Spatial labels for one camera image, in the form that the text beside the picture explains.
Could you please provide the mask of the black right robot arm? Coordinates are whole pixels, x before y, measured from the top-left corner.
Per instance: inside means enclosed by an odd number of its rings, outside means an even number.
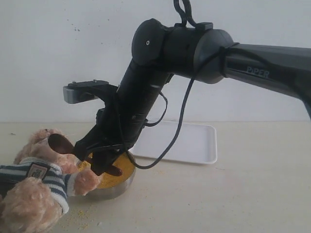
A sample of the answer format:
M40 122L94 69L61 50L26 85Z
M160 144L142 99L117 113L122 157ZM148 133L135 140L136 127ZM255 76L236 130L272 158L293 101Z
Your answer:
M73 154L82 161L92 153L92 170L97 175L109 172L136 143L155 100L174 75L207 84L232 78L300 99L311 108L310 49L241 44L212 23L166 27L150 19L134 34L132 59L119 86L75 85L102 99L105 107Z

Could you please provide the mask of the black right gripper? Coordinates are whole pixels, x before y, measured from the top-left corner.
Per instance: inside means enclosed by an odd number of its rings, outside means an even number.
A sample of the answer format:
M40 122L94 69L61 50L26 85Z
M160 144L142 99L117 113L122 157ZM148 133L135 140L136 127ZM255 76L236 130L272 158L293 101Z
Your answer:
M96 126L73 148L73 154L84 161L91 153L91 170L98 176L106 173L121 152L130 149L147 123L148 100L145 97L107 97L98 110Z

